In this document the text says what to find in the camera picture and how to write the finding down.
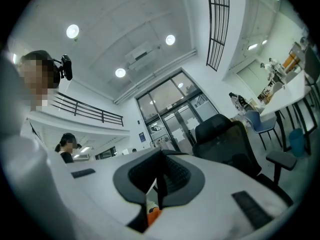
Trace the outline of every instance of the blue bucket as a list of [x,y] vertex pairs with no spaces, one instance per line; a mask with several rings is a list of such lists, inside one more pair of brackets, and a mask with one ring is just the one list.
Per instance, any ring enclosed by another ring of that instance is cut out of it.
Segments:
[[295,129],[289,135],[292,153],[295,157],[301,157],[305,153],[305,137],[302,129]]

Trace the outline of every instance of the round ceiling light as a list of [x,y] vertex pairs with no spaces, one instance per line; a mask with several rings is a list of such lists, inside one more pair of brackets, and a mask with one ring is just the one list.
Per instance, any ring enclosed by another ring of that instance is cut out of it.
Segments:
[[79,27],[77,25],[70,25],[66,29],[66,35],[68,38],[75,38],[79,34]]
[[176,41],[176,38],[174,35],[170,34],[166,37],[165,42],[168,46],[172,46]]
[[123,77],[126,75],[126,71],[125,71],[123,68],[118,68],[118,69],[115,71],[115,75],[116,75],[118,78],[123,78]]

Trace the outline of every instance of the door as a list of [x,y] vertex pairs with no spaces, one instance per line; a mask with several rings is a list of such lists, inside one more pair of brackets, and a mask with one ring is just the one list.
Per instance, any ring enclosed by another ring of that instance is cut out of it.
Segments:
[[162,116],[162,120],[181,152],[193,155],[192,147],[196,143],[196,127],[200,124],[198,116],[183,104]]

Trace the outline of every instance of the white table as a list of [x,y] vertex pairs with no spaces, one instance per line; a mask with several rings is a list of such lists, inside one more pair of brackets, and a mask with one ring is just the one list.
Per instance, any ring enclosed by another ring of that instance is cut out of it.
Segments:
[[[301,119],[301,123],[302,123],[302,128],[304,130],[305,136],[306,136],[306,144],[307,144],[307,152],[310,154],[310,140],[309,140],[309,134],[310,132],[312,132],[316,127],[317,127],[317,123],[316,123],[316,119],[313,115],[313,112],[306,100],[306,95],[311,91],[311,87],[310,86],[305,86],[305,72],[302,70],[300,73],[298,73],[298,75],[292,79],[289,83],[286,83],[282,89],[278,90],[271,98],[270,102],[268,105],[265,106],[265,109],[263,110],[263,112],[261,113],[261,117],[270,115],[271,113],[275,113],[276,117],[277,117],[277,122],[279,124],[280,130],[281,130],[281,136],[282,136],[282,144],[283,144],[283,151],[286,152],[288,150],[290,150],[290,147],[287,147],[286,144],[286,135],[285,135],[285,130],[284,130],[284,126],[282,123],[282,119],[280,116],[280,110],[286,108],[289,117],[290,117],[290,121],[292,124],[293,129],[295,128],[291,113],[289,111],[288,106],[293,105],[293,108],[296,110],[297,115],[296,117],[299,116],[299,118]],[[314,127],[307,131],[307,127],[306,127],[306,123],[304,121],[303,115],[301,113],[301,110],[297,104],[297,102],[303,100],[303,102],[305,103],[307,110],[312,118],[313,121],[313,125]]]

